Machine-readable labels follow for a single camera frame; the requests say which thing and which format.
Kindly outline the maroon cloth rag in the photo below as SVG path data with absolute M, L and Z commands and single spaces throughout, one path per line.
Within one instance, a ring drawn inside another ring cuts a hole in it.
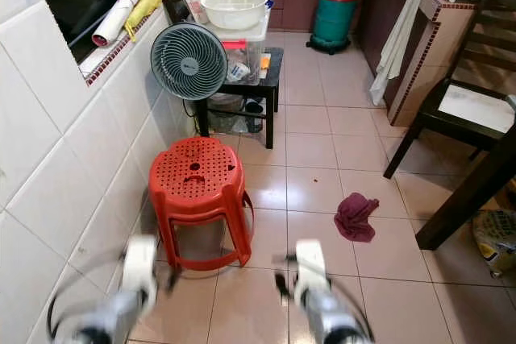
M 351 193 L 346 196 L 339 203 L 333 218 L 340 236 L 352 242 L 371 242 L 376 231 L 368 218 L 379 207 L 380 202 L 377 199 L 368 199 L 364 194 Z

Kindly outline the red plastic stool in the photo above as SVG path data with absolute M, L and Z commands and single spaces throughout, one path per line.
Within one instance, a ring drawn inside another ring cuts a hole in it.
M 213 271 L 253 255 L 255 207 L 235 150 L 210 137 L 180 140 L 152 161 L 148 178 L 161 242 L 173 269 Z M 217 259 L 187 259 L 178 248 L 178 226 L 225 222 L 233 249 Z

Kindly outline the black side table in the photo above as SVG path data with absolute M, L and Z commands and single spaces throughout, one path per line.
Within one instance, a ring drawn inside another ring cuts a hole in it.
M 202 137 L 210 137 L 209 112 L 262 119 L 265 127 L 265 148 L 273 149 L 274 115 L 279 110 L 279 84 L 283 55 L 284 49 L 281 47 L 266 47 L 263 56 L 267 56 L 270 59 L 269 67 L 265 77 L 260 80 L 259 84 L 223 84 L 216 89 L 217 93 L 227 93 L 230 96 L 262 97 L 268 103 L 268 109 L 265 112 L 258 114 L 247 111 L 210 109 L 206 100 L 199 100 L 193 102 L 193 117 L 197 134 L 202 135 Z

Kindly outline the dark wooden table leg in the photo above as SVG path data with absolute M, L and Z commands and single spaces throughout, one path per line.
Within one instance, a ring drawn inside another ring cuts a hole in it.
M 515 177 L 516 122 L 417 231 L 415 238 L 421 251 L 439 248 Z

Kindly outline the yellow printed sack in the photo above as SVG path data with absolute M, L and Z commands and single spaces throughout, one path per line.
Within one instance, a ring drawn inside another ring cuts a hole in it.
M 472 218 L 472 234 L 493 277 L 516 269 L 516 211 L 479 210 Z

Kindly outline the dark wooden chair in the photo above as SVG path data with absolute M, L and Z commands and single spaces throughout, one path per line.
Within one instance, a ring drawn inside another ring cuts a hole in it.
M 516 123 L 516 0 L 481 0 L 445 72 L 432 79 L 383 173 L 390 178 L 424 133 L 493 148 Z

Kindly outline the clear plastic storage box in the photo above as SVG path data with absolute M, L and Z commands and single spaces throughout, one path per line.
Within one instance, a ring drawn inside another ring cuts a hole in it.
M 226 51 L 226 84 L 256 85 L 260 82 L 269 16 L 270 12 L 266 11 L 260 23 L 247 30 L 224 30 L 214 24 L 202 24 L 217 35 Z

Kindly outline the grey round desk fan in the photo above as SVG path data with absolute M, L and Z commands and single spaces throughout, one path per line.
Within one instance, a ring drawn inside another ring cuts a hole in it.
M 152 74 L 173 96 L 206 100 L 227 78 L 228 57 L 214 32 L 196 23 L 176 23 L 152 42 Z

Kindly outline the white hanging towel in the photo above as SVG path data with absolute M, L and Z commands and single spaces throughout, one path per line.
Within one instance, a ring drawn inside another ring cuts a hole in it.
M 405 0 L 401 11 L 394 17 L 390 34 L 384 42 L 379 63 L 375 67 L 375 79 L 369 86 L 371 102 L 377 107 L 384 107 L 384 94 L 387 84 L 397 78 L 402 70 L 403 54 L 408 49 L 410 31 L 422 0 Z

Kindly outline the brown tiled kitchen counter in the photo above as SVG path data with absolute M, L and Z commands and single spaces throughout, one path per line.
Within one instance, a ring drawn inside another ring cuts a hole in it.
M 445 75 L 480 0 L 421 0 L 410 31 L 401 75 L 385 87 L 391 126 L 409 126 L 429 90 Z M 356 38 L 376 74 L 382 47 L 405 0 L 360 0 Z

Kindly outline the green gas cylinder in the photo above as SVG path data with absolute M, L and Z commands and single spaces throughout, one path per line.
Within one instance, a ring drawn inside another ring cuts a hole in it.
M 358 0 L 319 0 L 307 48 L 334 56 L 350 45 L 349 31 Z

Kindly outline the white plastic basin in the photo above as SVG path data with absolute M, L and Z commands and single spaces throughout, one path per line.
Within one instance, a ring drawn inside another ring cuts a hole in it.
M 222 30 L 247 30 L 264 20 L 269 0 L 202 0 L 209 23 Z

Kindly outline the yellow cloth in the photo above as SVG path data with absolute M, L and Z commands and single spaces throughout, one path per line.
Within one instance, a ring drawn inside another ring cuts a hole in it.
M 139 25 L 161 5 L 162 0 L 139 0 L 124 23 L 124 30 L 129 35 L 130 41 L 135 42 L 135 34 L 139 31 Z

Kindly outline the white rolled sheet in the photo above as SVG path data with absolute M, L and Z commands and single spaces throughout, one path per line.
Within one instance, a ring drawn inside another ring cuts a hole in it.
M 101 19 L 92 35 L 92 41 L 97 47 L 106 47 L 118 38 L 119 31 L 135 8 L 139 0 L 115 0 L 114 5 Z

